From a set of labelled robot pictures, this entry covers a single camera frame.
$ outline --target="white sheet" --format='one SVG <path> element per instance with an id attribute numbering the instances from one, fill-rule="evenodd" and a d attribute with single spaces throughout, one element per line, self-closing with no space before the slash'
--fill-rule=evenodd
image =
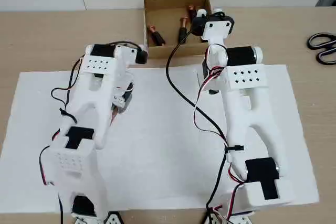
<path id="1" fill-rule="evenodd" d="M 286 66 L 267 66 L 274 115 L 286 142 L 295 204 L 319 200 L 302 125 Z M 133 100 L 117 116 L 99 165 L 108 188 L 110 207 L 126 209 L 204 208 L 223 157 L 222 140 L 198 131 L 193 108 L 168 84 L 164 69 L 131 69 Z M 173 81 L 192 100 L 198 90 L 195 66 L 171 69 Z M 50 97 L 53 87 L 66 86 L 69 72 L 21 73 L 0 157 L 0 212 L 58 211 L 57 194 L 42 184 L 38 155 L 50 143 L 60 123 L 60 103 Z M 225 131 L 219 94 L 202 94 L 200 107 Z M 202 127 L 209 128 L 201 116 Z M 84 120 L 83 125 L 94 122 Z M 246 146 L 251 157 L 265 156 L 254 131 Z M 47 153 L 46 176 L 52 176 Z M 225 172 L 213 201 L 234 186 Z"/>

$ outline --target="table surface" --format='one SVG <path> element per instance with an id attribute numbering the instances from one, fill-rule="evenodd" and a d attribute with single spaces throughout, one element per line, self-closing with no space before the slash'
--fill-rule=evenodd
<path id="1" fill-rule="evenodd" d="M 286 64 L 320 194 L 314 205 L 259 212 L 253 223 L 334 223 L 336 218 L 336 67 L 315 61 L 307 38 L 336 33 L 335 7 L 224 8 L 235 20 L 226 45 L 257 45 L 265 64 Z M 22 71 L 70 70 L 85 46 L 116 40 L 143 43 L 143 10 L 0 13 L 0 149 L 5 138 L 18 75 Z M 200 62 L 173 60 L 173 65 Z M 163 66 L 150 59 L 147 67 Z M 204 209 L 130 210 L 125 223 L 201 223 Z M 59 214 L 2 214 L 0 223 L 59 223 Z"/>

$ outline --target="scissors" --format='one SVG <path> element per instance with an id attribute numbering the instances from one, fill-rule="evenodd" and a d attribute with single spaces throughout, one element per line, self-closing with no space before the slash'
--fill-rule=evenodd
<path id="1" fill-rule="evenodd" d="M 314 45 L 312 41 L 315 38 L 327 38 L 329 41 Z M 314 34 L 307 40 L 307 47 L 311 50 L 324 48 L 324 51 L 321 51 L 316 55 L 317 62 L 323 65 L 336 65 L 336 60 L 327 61 L 323 59 L 324 56 L 336 52 L 336 35 L 330 33 Z"/>

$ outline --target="cable tie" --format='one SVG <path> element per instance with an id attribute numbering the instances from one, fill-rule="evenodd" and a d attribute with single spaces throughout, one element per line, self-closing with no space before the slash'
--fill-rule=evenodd
<path id="1" fill-rule="evenodd" d="M 243 145 L 235 145 L 230 147 L 225 147 L 225 153 L 228 153 L 229 151 L 243 151 L 244 146 Z"/>

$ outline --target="brown cardboard box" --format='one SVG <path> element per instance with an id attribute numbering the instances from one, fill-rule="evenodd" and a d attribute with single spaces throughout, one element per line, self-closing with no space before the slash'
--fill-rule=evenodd
<path id="1" fill-rule="evenodd" d="M 194 5 L 196 8 L 206 9 L 211 13 L 209 0 L 144 0 L 146 38 L 149 58 L 168 58 L 177 45 L 179 36 L 180 18 L 188 16 L 187 8 Z M 153 42 L 148 26 L 154 25 L 166 42 L 165 46 L 156 46 Z M 185 44 L 176 52 L 176 57 L 202 55 L 207 47 L 199 37 L 189 35 Z"/>

